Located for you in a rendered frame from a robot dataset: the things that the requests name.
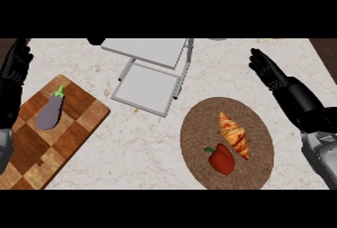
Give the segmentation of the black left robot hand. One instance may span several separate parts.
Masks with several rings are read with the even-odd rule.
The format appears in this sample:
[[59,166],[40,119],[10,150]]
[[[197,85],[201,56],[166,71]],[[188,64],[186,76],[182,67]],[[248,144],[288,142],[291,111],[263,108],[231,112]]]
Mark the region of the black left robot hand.
[[18,38],[0,69],[0,129],[10,128],[18,119],[22,86],[32,57],[27,39]]

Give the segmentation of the white tiered shelf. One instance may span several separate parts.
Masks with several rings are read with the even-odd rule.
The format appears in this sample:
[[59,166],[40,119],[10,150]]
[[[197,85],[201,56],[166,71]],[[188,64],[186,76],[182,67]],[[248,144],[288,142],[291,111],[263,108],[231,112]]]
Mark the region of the white tiered shelf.
[[[129,58],[120,74],[120,84],[111,99],[166,117],[171,101],[177,99],[191,65],[192,38],[106,38],[102,49]],[[183,51],[186,64],[177,76],[139,63],[143,61],[176,69]]]

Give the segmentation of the purple eggplant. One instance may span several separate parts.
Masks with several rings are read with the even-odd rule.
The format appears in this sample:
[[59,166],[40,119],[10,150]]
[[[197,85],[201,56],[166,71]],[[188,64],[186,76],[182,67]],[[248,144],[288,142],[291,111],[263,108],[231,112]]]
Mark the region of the purple eggplant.
[[35,119],[35,126],[41,130],[49,130],[58,125],[62,115],[65,97],[64,87],[59,86],[59,89],[52,93],[49,102],[46,103]]

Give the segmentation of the red bell pepper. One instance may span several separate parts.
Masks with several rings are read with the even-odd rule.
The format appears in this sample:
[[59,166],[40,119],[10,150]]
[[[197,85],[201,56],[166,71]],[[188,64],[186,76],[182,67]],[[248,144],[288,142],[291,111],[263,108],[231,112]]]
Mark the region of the red bell pepper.
[[219,143],[216,148],[204,149],[210,153],[208,162],[213,169],[223,175],[229,175],[235,170],[235,158],[226,146]]

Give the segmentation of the brown oval placemat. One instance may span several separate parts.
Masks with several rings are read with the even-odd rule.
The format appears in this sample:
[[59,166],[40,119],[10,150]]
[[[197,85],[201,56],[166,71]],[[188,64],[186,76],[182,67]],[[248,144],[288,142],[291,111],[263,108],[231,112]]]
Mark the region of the brown oval placemat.
[[[223,113],[245,129],[250,159],[244,159],[222,137],[219,114]],[[208,162],[211,153],[222,143],[235,159],[235,170],[229,175],[219,173]],[[207,189],[260,189],[270,178],[273,168],[273,144],[268,127],[259,114],[248,106],[225,97],[201,101],[189,110],[180,130],[180,148],[186,167]]]

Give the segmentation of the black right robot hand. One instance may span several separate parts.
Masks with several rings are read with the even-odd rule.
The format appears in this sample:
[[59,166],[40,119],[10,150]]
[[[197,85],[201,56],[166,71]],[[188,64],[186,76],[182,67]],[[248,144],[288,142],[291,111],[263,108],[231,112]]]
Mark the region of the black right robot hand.
[[337,134],[337,107],[325,107],[318,96],[296,77],[288,77],[270,57],[251,49],[248,67],[269,88],[284,115],[303,133]]

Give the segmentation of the checkered wooden cutting board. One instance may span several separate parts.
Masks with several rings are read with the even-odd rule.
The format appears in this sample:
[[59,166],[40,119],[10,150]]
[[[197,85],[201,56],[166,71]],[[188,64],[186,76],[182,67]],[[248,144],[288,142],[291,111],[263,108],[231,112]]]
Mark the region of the checkered wooden cutting board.
[[[35,118],[59,87],[66,95],[61,120],[55,128],[41,130]],[[64,75],[53,78],[19,108],[13,125],[15,151],[0,175],[0,190],[46,187],[109,112],[103,103]]]

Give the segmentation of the golden croissant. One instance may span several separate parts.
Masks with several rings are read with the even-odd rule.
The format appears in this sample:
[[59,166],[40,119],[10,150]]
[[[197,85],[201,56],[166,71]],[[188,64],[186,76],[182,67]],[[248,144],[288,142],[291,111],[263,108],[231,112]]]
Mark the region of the golden croissant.
[[250,160],[245,129],[231,120],[223,112],[219,113],[219,125],[222,137],[238,153],[238,155]]

